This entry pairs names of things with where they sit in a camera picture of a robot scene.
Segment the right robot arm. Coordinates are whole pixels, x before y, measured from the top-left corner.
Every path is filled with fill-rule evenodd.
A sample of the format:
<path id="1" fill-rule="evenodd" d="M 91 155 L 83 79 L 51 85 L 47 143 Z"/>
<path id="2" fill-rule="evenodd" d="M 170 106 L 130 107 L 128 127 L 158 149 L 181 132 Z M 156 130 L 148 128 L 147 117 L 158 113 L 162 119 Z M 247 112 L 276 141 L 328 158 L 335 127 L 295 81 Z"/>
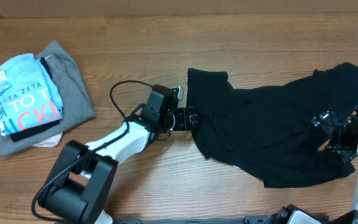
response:
<path id="1" fill-rule="evenodd" d="M 279 167 L 266 187 L 309 187 L 347 177 L 358 159 L 358 96 L 335 91 L 303 97 L 291 113 L 300 115 L 304 130 L 294 148 L 276 157 Z M 358 218 L 358 175 L 351 216 Z"/>

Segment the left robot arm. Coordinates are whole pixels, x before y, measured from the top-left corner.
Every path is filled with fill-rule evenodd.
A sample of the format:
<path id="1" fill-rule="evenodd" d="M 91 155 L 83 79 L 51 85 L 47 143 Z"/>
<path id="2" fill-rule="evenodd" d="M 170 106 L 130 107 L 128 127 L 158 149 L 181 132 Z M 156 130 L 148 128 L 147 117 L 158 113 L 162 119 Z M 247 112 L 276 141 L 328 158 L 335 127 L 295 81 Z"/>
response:
<path id="1" fill-rule="evenodd" d="M 194 107 L 180 108 L 183 88 L 152 85 L 149 99 L 119 129 L 97 141 L 66 143 L 31 204 L 50 211 L 55 223 L 113 223 L 104 206 L 119 165 L 160 140 L 160 134 L 193 130 Z"/>

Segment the black t-shirt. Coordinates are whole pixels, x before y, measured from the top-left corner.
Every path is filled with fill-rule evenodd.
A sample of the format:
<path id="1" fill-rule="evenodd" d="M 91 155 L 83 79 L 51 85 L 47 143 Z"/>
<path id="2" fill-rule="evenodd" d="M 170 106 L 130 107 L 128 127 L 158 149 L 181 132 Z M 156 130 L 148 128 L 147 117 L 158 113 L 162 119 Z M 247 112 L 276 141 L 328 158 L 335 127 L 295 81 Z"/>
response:
<path id="1" fill-rule="evenodd" d="M 309 187 L 355 171 L 336 152 L 320 149 L 328 138 L 311 121 L 321 111 L 351 113 L 358 105 L 358 66 L 351 63 L 254 89 L 233 88 L 226 72 L 191 68 L 186 103 L 198 116 L 192 136 L 201 153 L 267 188 Z"/>

